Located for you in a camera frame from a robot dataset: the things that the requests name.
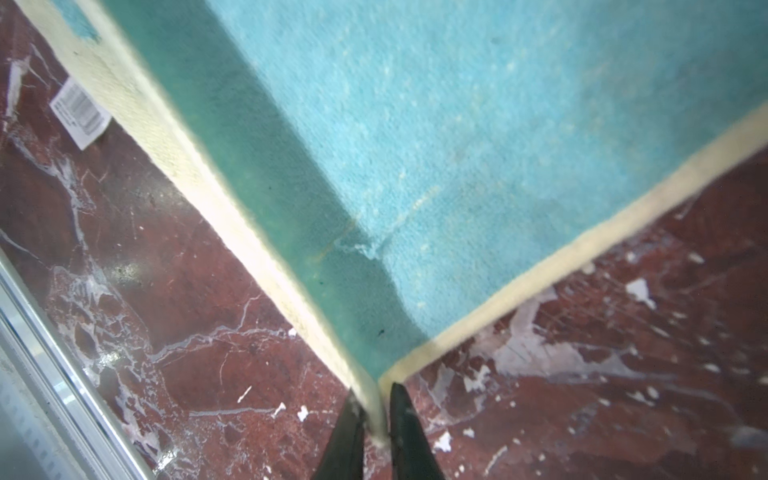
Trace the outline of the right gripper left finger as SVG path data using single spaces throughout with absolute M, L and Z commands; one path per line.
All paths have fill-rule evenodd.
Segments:
M 366 413 L 349 390 L 312 480 L 361 480 Z

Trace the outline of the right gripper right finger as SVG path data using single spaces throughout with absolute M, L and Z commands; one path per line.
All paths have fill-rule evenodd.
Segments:
M 400 383 L 391 386 L 389 418 L 392 478 L 444 480 L 411 397 Z

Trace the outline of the yellow green towel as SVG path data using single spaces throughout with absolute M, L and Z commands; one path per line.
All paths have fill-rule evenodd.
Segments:
M 24 1 L 387 436 L 389 387 L 767 143 L 763 1 Z

